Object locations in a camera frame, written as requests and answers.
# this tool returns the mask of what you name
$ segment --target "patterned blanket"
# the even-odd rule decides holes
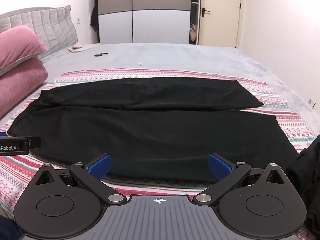
[[[264,103],[262,107],[254,109],[249,108],[245,109],[244,111],[275,115],[279,126],[298,152],[300,152],[303,148],[308,147],[315,139],[314,134],[306,126],[305,122],[300,118],[298,113],[295,112],[290,104],[280,95],[278,95],[268,84],[265,82],[257,82],[239,77],[190,71],[116,68],[64,73],[59,78],[56,78],[52,82],[46,84],[43,89],[49,90],[54,87],[99,80],[150,77],[199,77],[238,80],[243,87],[245,87]],[[39,95],[40,93],[34,94],[24,104],[24,106],[16,114],[14,114],[13,117],[2,128],[0,128],[0,131],[6,132],[17,115],[25,110],[32,101],[39,97]],[[0,157],[0,204],[2,207],[12,214],[15,204],[27,186],[28,182],[31,180],[38,168],[48,161],[50,160],[40,160],[33,155]],[[64,167],[63,163],[55,163],[53,166],[56,169]],[[127,197],[132,194],[144,194],[189,195],[192,198],[210,186],[194,181],[146,181],[143,179],[132,179],[118,176],[107,176],[104,180],[104,183]],[[301,228],[299,237],[303,240],[315,239],[314,236],[312,236],[304,227]]]

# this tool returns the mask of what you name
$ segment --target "gray tufted headboard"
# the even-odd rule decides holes
[[[34,7],[0,15],[0,33],[19,25],[27,25],[46,44],[48,51],[39,58],[78,42],[70,17],[71,6],[61,8]]]

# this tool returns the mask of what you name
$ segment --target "gray ribbed plate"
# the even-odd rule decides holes
[[[187,196],[135,195],[124,205],[107,208],[101,220],[93,228],[69,239],[245,240],[249,238],[228,229],[212,208],[192,204]],[[299,240],[299,238],[290,236],[287,240]]]

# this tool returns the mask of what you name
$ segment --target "black door handle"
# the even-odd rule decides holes
[[[204,7],[202,7],[202,17],[204,17],[204,12],[210,12],[210,11],[205,10]]]

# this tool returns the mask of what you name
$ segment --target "blue rubber pad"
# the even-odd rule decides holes
[[[104,156],[101,160],[88,168],[88,173],[101,180],[111,170],[111,156]]]
[[[213,154],[209,155],[208,164],[210,171],[219,180],[222,180],[224,177],[232,173],[232,168]]]

